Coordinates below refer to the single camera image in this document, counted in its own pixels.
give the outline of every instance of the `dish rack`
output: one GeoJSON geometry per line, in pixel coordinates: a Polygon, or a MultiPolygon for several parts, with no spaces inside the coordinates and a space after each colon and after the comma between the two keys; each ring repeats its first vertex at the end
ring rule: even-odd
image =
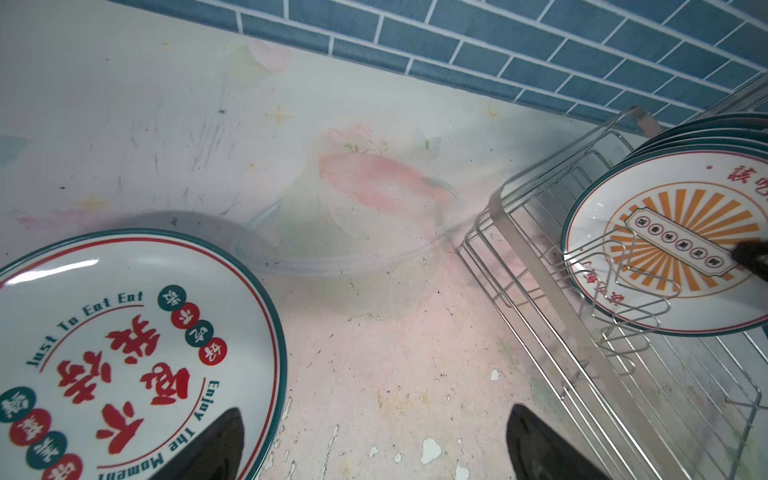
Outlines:
{"type": "Polygon", "coordinates": [[[756,451],[750,433],[768,408],[766,334],[661,335],[654,330],[673,297],[614,299],[622,318],[633,313],[627,321],[597,310],[573,283],[574,274],[594,274],[595,295],[610,301],[619,272],[632,270],[632,244],[612,240],[614,232],[573,252],[559,247],[571,206],[633,150],[618,120],[508,180],[455,251],[565,408],[571,439],[609,476],[759,478],[768,454],[756,451]],[[610,247],[618,253],[606,253],[610,247]],[[595,256],[611,263],[607,278],[588,269],[595,256]],[[655,327],[643,331],[637,322],[655,327]]]}

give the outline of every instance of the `blue tile wall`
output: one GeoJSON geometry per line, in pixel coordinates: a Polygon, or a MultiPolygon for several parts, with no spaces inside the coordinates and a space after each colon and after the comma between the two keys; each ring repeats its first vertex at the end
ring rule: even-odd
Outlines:
{"type": "Polygon", "coordinates": [[[768,71],[768,0],[112,1],[592,122],[674,126],[768,71]]]}

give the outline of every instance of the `gold star pattern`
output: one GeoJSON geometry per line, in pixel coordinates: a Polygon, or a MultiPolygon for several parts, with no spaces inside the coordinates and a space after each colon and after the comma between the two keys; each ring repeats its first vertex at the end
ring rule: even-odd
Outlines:
{"type": "Polygon", "coordinates": [[[279,127],[285,120],[289,120],[291,117],[290,115],[284,115],[282,111],[280,111],[280,106],[277,105],[277,110],[275,110],[275,113],[273,114],[265,114],[267,117],[272,117],[275,120],[275,123],[277,123],[277,126],[279,127]]]}

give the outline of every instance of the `stack of plates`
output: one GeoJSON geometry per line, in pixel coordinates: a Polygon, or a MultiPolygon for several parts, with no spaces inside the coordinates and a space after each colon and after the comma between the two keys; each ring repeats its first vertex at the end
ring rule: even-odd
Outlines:
{"type": "Polygon", "coordinates": [[[571,208],[561,247],[603,313],[654,328],[628,306],[675,297],[657,331],[709,336],[768,321],[768,284],[730,256],[767,237],[768,115],[725,114],[665,131],[594,182],[571,208]],[[604,235],[600,254],[582,258],[604,235]],[[616,263],[630,268],[616,275],[616,263]]]}

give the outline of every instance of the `plate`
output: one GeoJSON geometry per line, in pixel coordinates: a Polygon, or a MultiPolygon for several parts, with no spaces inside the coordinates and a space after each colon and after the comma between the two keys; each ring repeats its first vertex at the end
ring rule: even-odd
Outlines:
{"type": "Polygon", "coordinates": [[[228,409],[239,480],[275,436],[286,348],[238,260],[194,237],[111,230],[0,270],[0,463],[14,480],[143,479],[228,409]]]}
{"type": "MultiPolygon", "coordinates": [[[[757,142],[741,142],[759,146],[757,142]]],[[[732,144],[692,144],[632,157],[607,172],[577,200],[564,223],[561,247],[578,288],[607,315],[659,333],[708,336],[768,320],[762,280],[737,266],[729,249],[768,236],[768,152],[732,144]],[[634,269],[607,279],[607,257],[631,250],[634,269]],[[588,259],[582,247],[608,234],[588,259]],[[674,283],[680,285],[676,291],[674,283]],[[664,313],[663,298],[675,296],[664,313]],[[645,313],[627,306],[651,305],[645,313]]]]}

